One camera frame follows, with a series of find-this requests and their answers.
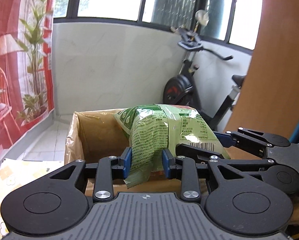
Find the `green snack bag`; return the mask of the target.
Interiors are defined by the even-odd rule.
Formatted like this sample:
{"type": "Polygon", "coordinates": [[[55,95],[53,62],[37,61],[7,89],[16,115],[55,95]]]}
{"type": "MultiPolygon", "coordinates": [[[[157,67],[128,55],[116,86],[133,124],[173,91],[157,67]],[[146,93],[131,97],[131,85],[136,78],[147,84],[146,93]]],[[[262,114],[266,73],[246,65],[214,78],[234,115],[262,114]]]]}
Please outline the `green snack bag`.
{"type": "Polygon", "coordinates": [[[230,156],[198,111],[188,106],[141,105],[114,115],[132,148],[131,170],[125,179],[131,188],[148,181],[152,172],[163,170],[161,152],[173,156],[178,144],[202,148],[230,156]]]}

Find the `cardboard box with plastic liner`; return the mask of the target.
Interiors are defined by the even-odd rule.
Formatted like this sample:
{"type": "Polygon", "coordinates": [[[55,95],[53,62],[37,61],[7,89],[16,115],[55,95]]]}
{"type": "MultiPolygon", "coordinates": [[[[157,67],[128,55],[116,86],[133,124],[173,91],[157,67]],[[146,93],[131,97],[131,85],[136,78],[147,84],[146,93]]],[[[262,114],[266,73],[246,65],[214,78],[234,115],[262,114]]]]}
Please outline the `cardboard box with plastic liner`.
{"type": "MultiPolygon", "coordinates": [[[[119,109],[74,112],[65,140],[64,163],[84,159],[96,163],[109,155],[119,156],[129,146],[127,137],[114,118],[119,109]]],[[[153,172],[145,183],[128,188],[121,179],[114,180],[114,193],[118,192],[176,192],[180,181],[165,178],[163,172],[153,172]]]]}

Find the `wooden board panel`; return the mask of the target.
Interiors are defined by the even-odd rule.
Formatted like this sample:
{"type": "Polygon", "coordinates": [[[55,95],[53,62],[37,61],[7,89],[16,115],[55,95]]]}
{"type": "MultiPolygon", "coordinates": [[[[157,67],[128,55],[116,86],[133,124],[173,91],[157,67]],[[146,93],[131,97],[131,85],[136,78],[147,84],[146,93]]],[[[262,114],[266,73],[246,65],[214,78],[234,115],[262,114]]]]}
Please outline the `wooden board panel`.
{"type": "Polygon", "coordinates": [[[299,0],[263,0],[248,74],[225,127],[289,138],[299,123],[299,0]]]}

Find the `black exercise bike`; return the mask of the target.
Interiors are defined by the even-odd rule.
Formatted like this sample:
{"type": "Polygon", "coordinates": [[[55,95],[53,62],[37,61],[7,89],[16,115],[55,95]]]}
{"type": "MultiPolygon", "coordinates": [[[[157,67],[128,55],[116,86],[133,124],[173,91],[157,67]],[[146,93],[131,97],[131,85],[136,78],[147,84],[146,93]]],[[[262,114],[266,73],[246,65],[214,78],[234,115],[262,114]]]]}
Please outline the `black exercise bike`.
{"type": "Polygon", "coordinates": [[[193,30],[189,30],[183,25],[178,28],[171,27],[171,31],[180,35],[181,40],[178,42],[178,46],[186,50],[186,54],[178,75],[170,78],[166,83],[162,94],[162,102],[168,105],[181,105],[195,108],[209,127],[215,131],[226,113],[233,110],[235,106],[234,102],[241,92],[245,76],[233,75],[231,77],[233,81],[231,91],[225,97],[216,113],[213,116],[209,116],[205,113],[201,95],[203,94],[203,89],[207,88],[207,85],[198,84],[198,79],[194,77],[199,70],[199,65],[194,63],[196,53],[205,51],[222,61],[230,61],[233,59],[233,56],[224,57],[203,45],[203,39],[197,30],[198,27],[205,28],[209,23],[209,13],[206,10],[200,9],[196,11],[195,20],[196,25],[193,30]]]}

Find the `checkered floral tablecloth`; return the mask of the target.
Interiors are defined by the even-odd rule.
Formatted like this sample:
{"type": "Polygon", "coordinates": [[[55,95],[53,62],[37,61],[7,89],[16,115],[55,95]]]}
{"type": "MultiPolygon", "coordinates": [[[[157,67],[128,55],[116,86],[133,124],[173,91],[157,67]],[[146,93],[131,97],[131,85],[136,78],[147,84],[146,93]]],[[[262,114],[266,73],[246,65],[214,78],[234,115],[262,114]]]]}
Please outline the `checkered floral tablecloth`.
{"type": "MultiPolygon", "coordinates": [[[[63,161],[23,161],[4,159],[0,166],[0,206],[13,190],[63,166],[63,161]]],[[[0,239],[8,233],[0,214],[0,239]]]]}

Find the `black framed window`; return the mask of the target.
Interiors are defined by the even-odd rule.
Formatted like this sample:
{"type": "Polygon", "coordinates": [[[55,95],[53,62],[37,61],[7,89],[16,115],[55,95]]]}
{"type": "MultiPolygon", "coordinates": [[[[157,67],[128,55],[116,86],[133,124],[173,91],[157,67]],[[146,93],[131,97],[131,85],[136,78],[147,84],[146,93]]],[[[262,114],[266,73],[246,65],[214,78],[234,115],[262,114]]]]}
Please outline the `black framed window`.
{"type": "Polygon", "coordinates": [[[54,0],[54,22],[196,29],[208,42],[254,50],[263,0],[54,0]]]}

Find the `pink printed backdrop cloth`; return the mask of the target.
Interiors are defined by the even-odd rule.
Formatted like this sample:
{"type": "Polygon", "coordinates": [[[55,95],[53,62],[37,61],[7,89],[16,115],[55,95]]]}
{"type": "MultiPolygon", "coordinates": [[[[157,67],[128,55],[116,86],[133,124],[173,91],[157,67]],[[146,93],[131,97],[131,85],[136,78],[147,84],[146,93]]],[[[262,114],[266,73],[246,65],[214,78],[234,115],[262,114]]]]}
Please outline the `pink printed backdrop cloth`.
{"type": "Polygon", "coordinates": [[[53,0],[0,0],[0,158],[54,109],[53,0]]]}

